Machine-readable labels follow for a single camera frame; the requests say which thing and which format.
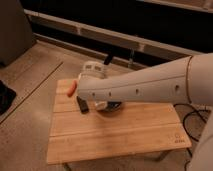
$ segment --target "wood grain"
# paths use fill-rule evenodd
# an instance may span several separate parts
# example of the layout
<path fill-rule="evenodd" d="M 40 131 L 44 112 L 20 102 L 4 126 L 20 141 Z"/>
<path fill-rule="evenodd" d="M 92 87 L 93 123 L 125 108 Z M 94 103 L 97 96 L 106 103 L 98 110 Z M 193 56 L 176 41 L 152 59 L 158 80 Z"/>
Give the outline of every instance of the wood grain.
<path fill-rule="evenodd" d="M 76 94 L 66 96 L 72 80 L 57 84 L 47 163 L 98 159 L 186 148 L 191 142 L 171 104 L 124 103 L 112 113 L 100 113 L 89 102 L 81 114 Z"/>

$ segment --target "red object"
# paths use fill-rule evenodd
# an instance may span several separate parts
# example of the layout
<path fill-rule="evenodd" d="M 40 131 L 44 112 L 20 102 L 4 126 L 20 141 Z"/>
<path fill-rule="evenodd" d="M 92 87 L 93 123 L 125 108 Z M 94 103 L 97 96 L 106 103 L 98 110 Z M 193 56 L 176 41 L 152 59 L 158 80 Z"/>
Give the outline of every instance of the red object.
<path fill-rule="evenodd" d="M 67 96 L 68 96 L 68 97 L 72 97 L 72 95 L 74 94 L 76 88 L 77 88 L 77 81 L 74 80 L 74 81 L 72 82 L 71 87 L 69 88 L 69 90 L 68 90 L 68 92 L 67 92 Z"/>

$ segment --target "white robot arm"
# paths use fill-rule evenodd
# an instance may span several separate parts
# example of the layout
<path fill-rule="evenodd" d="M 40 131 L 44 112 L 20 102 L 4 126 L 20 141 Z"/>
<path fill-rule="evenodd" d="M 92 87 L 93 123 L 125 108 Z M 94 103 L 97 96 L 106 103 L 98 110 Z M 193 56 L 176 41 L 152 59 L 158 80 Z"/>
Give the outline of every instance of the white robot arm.
<path fill-rule="evenodd" d="M 87 62 L 77 93 L 84 100 L 194 103 L 213 106 L 213 53 L 191 56 L 121 76 L 105 78 L 105 65 Z M 189 171 L 213 168 L 213 116 Z"/>

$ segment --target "wooden cutting board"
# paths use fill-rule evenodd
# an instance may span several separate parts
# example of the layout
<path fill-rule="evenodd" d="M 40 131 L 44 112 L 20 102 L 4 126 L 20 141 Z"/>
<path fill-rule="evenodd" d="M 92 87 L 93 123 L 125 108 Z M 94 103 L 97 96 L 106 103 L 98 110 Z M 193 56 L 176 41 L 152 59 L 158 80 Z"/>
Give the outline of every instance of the wooden cutting board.
<path fill-rule="evenodd" d="M 124 103 L 115 112 L 100 113 L 88 102 L 90 112 L 81 114 L 76 94 L 66 95 L 72 81 L 58 81 L 48 164 L 191 146 L 172 104 Z"/>

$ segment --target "black cable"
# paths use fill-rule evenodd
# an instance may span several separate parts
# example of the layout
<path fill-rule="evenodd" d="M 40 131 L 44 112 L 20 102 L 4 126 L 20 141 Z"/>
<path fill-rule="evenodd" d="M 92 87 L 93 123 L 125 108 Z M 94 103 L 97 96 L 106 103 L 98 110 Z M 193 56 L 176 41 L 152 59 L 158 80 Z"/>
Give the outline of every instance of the black cable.
<path fill-rule="evenodd" d="M 192 152 L 191 152 L 191 150 L 189 148 L 187 148 L 186 150 L 189 153 L 189 156 L 192 158 Z"/>
<path fill-rule="evenodd" d="M 187 171 L 187 166 L 188 166 L 189 163 L 190 163 L 190 161 L 187 161 L 187 162 L 185 163 L 185 165 L 184 165 L 184 171 Z"/>
<path fill-rule="evenodd" d="M 195 138 L 193 135 L 191 135 L 191 133 L 189 133 L 189 131 L 186 129 L 186 120 L 187 120 L 187 118 L 189 118 L 190 116 L 192 116 L 192 115 L 194 115 L 194 114 L 197 114 L 197 113 L 199 113 L 199 115 L 195 115 L 195 116 L 199 116 L 199 117 L 202 116 L 202 115 L 200 114 L 200 112 L 206 112 L 206 110 L 196 110 L 196 111 L 192 111 L 192 112 L 186 114 L 185 117 L 183 118 L 183 128 L 185 129 L 187 135 L 188 135 L 191 139 L 193 139 L 194 141 L 196 141 L 196 142 L 198 142 L 199 140 L 198 140 L 197 138 Z M 202 118 L 201 120 L 202 120 L 204 123 L 206 123 L 206 120 L 203 118 L 203 116 L 200 117 L 200 118 Z"/>
<path fill-rule="evenodd" d="M 204 123 L 206 123 L 206 120 L 205 120 L 205 118 L 200 114 L 200 112 L 194 107 L 194 106 L 192 106 L 192 105 L 190 105 L 190 104 L 185 104 L 185 103 L 178 103 L 178 104 L 175 104 L 174 105 L 174 107 L 176 107 L 176 106 L 188 106 L 188 107 L 190 107 L 192 110 L 193 110 L 193 112 L 195 112 L 195 113 L 197 113 L 197 115 L 200 117 L 200 119 L 204 122 Z"/>
<path fill-rule="evenodd" d="M 106 59 L 104 60 L 104 65 L 109 65 L 110 62 L 112 61 L 113 57 L 114 57 L 114 54 L 112 52 L 110 52 L 108 54 L 108 56 L 106 57 Z"/>

